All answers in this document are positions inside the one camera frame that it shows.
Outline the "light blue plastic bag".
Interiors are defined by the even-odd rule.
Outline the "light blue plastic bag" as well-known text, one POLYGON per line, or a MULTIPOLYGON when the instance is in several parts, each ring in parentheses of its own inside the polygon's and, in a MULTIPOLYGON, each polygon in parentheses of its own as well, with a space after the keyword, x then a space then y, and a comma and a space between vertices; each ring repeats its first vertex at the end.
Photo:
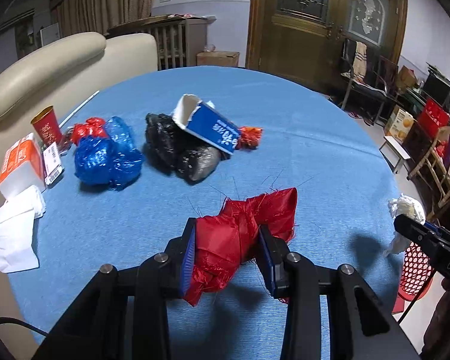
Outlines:
POLYGON ((132 129, 118 116, 105 122, 105 131, 121 152, 136 148, 132 129))

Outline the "blue white paper carton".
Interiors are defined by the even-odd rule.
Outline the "blue white paper carton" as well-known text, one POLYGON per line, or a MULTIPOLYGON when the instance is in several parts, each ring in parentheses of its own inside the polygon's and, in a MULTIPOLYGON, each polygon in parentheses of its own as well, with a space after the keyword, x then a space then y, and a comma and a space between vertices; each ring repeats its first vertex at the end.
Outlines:
POLYGON ((222 152, 233 155, 241 132, 230 120, 193 94, 184 94, 172 112, 174 123, 222 152))

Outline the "dark snack packet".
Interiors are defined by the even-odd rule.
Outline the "dark snack packet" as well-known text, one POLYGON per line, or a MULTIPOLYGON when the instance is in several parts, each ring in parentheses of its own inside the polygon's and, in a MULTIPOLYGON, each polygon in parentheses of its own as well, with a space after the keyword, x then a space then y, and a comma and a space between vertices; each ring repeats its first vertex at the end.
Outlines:
POLYGON ((57 144, 59 155, 64 156, 70 150, 73 144, 72 141, 73 131, 74 131, 73 127, 68 127, 68 129, 62 135, 60 142, 57 144))

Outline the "orange white tissue pack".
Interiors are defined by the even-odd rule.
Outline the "orange white tissue pack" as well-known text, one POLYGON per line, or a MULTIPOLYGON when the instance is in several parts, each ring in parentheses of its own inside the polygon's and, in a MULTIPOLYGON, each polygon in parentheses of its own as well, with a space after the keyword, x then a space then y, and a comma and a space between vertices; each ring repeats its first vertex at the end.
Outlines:
POLYGON ((0 192, 6 200, 32 185, 45 191, 44 164, 34 133, 16 141, 6 151, 0 171, 0 192))

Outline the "white purple medicine box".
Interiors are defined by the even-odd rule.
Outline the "white purple medicine box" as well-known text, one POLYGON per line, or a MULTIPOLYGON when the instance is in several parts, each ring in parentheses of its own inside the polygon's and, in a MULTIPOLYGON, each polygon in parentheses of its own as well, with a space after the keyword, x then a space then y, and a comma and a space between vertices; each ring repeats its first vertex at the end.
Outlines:
POLYGON ((64 171, 56 142, 43 151, 43 164, 45 184, 51 186, 64 171))

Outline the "red plastic mesh basket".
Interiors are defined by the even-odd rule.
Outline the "red plastic mesh basket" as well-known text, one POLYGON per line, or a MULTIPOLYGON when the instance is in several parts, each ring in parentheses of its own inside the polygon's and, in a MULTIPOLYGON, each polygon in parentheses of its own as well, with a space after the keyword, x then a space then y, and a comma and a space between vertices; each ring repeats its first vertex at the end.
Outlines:
POLYGON ((392 314, 402 313, 406 302, 421 299, 429 290, 432 281, 433 268, 429 265, 429 257, 417 244, 411 243, 405 250, 392 314))

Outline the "wooden glass panel door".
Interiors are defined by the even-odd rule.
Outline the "wooden glass panel door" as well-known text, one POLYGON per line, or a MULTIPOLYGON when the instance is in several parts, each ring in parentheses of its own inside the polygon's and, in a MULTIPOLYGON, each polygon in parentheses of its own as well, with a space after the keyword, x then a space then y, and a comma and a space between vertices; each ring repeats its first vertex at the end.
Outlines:
POLYGON ((327 93, 345 40, 397 63, 406 23, 407 0, 250 0, 245 66, 327 93))

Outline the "white plastic straw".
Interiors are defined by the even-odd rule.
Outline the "white plastic straw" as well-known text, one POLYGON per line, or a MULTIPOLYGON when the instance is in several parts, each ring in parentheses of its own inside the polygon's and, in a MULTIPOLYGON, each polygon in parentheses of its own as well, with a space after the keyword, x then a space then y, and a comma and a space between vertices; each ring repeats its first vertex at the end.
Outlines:
POLYGON ((59 123, 59 128, 63 128, 68 122, 69 120, 76 115, 83 107, 85 107, 88 102, 90 102, 95 96, 97 96, 97 94, 99 94, 99 90, 95 91, 93 94, 91 94, 89 97, 87 97, 85 100, 83 100, 79 105, 76 106, 76 108, 74 108, 73 111, 71 111, 71 113, 68 114, 68 116, 65 117, 65 119, 63 119, 63 121, 61 121, 59 123))

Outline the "red plastic bag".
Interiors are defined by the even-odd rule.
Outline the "red plastic bag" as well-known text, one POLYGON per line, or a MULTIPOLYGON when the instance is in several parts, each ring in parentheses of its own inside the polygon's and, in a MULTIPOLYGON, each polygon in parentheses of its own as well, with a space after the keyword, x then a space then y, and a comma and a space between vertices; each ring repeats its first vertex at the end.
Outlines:
POLYGON ((78 146, 82 138, 85 137, 108 137, 105 131, 105 120, 99 117, 88 118, 84 124, 75 124, 71 141, 78 146))

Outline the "white plastic bag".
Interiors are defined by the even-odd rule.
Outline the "white plastic bag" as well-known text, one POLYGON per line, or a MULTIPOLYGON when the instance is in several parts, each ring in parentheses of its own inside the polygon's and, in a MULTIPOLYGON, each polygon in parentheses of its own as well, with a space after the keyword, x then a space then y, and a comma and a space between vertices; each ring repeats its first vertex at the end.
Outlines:
MULTIPOLYGON (((425 224, 426 222, 426 214, 422 204, 415 198, 403 193, 400 194, 400 197, 388 201, 388 211, 392 219, 396 219, 399 215, 405 215, 420 224, 425 224)), ((395 231, 394 237, 383 252, 383 255, 387 257, 390 254, 400 254, 401 252, 404 252, 410 244, 411 240, 395 231)))

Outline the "red paper cup gold rim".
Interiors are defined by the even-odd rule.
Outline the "red paper cup gold rim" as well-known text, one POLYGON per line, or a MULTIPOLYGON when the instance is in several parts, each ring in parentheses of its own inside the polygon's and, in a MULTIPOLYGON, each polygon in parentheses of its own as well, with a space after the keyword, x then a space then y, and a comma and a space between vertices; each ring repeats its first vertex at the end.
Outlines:
POLYGON ((57 122, 53 106, 47 106, 40 111, 31 120, 31 125, 46 146, 51 146, 53 143, 59 145, 62 140, 62 132, 57 122))

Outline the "white folded tissue stack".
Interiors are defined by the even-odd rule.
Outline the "white folded tissue stack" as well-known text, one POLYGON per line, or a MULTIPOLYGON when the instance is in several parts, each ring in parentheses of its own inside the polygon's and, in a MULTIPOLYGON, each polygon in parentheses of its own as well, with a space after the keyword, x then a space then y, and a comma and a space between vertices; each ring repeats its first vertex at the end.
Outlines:
POLYGON ((35 221, 45 211, 44 198, 35 185, 0 207, 0 272, 9 274, 39 267, 32 242, 35 221))

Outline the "yellow printed cardboard box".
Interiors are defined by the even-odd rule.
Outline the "yellow printed cardboard box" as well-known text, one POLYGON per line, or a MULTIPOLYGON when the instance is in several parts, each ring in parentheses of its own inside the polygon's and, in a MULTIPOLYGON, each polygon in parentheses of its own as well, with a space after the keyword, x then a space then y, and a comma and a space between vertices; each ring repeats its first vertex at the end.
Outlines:
POLYGON ((410 113, 396 106, 385 125, 384 133, 386 136, 391 136, 399 143, 402 143, 405 141, 414 122, 415 119, 410 113))

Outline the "blue round tablecloth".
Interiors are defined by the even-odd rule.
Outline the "blue round tablecloth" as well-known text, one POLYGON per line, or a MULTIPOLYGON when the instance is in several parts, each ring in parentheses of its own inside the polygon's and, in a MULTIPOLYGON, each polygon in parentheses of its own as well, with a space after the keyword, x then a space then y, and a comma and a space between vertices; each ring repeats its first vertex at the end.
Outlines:
POLYGON ((408 359, 374 142, 265 73, 154 72, 71 119, 10 282, 37 359, 408 359))

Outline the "red fabric scrap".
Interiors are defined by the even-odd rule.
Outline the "red fabric scrap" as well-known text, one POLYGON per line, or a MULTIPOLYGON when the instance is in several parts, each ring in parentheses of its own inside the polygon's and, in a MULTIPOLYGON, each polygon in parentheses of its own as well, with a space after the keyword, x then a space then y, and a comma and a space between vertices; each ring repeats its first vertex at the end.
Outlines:
POLYGON ((290 242, 294 236, 297 190, 263 193, 244 201, 226 199, 215 216, 196 220, 193 275, 184 299, 196 306, 203 293, 226 288, 242 263, 255 258, 261 226, 290 242))

